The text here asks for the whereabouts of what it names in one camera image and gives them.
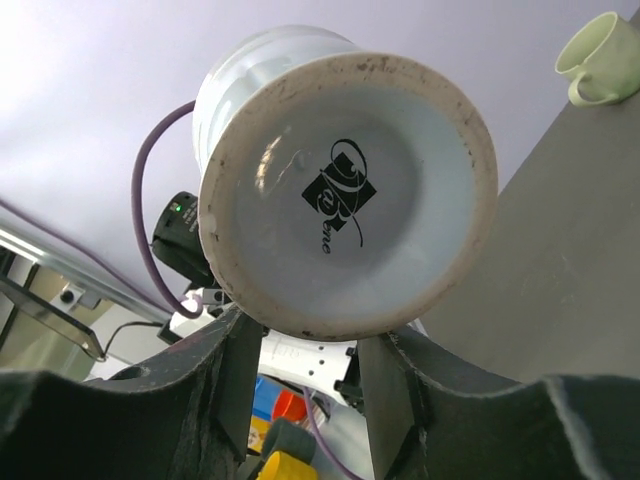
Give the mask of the light green mug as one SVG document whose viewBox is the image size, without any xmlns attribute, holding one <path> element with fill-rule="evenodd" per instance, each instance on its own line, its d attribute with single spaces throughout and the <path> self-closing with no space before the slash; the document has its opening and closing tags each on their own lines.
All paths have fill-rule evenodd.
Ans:
<svg viewBox="0 0 640 480">
<path fill-rule="evenodd" d="M 555 72 L 568 80 L 576 107 L 620 103 L 639 91 L 639 30 L 618 13 L 605 12 L 570 39 Z"/>
</svg>

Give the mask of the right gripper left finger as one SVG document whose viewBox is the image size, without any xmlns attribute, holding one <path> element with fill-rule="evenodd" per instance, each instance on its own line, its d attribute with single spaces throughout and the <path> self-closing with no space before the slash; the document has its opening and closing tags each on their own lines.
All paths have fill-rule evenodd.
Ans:
<svg viewBox="0 0 640 480">
<path fill-rule="evenodd" d="M 232 479 L 247 452 L 262 328 L 230 310 L 107 380 L 1 376 L 5 479 Z"/>
</svg>

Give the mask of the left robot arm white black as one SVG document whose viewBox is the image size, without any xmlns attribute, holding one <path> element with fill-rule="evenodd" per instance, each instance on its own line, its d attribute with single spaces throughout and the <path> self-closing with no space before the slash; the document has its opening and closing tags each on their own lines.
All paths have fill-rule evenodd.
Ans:
<svg viewBox="0 0 640 480">
<path fill-rule="evenodd" d="M 176 194 L 160 214 L 151 237 L 157 260 L 191 281 L 181 305 L 203 309 L 196 319 L 173 315 L 169 330 L 185 338 L 229 311 L 234 303 L 223 291 L 204 258 L 199 239 L 197 196 Z M 360 369 L 354 342 L 301 340 L 263 329 L 258 372 L 299 390 L 305 386 L 336 403 L 364 412 Z"/>
</svg>

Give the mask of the light blue mug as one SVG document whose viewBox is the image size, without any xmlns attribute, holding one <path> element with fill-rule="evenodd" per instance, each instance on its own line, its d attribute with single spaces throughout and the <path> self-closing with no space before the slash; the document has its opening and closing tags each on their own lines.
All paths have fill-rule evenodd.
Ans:
<svg viewBox="0 0 640 480">
<path fill-rule="evenodd" d="M 423 315 L 469 272 L 497 207 L 492 139 L 463 91 L 319 27 L 237 45 L 200 87 L 192 139 L 212 273 L 254 320 L 302 339 Z"/>
</svg>

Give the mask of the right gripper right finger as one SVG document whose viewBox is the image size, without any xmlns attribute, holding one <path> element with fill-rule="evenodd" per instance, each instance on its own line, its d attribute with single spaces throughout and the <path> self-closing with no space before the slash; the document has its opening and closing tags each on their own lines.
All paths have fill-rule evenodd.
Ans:
<svg viewBox="0 0 640 480">
<path fill-rule="evenodd" d="M 635 479 L 639 383 L 551 375 L 519 383 L 411 329 L 358 344 L 378 479 Z"/>
</svg>

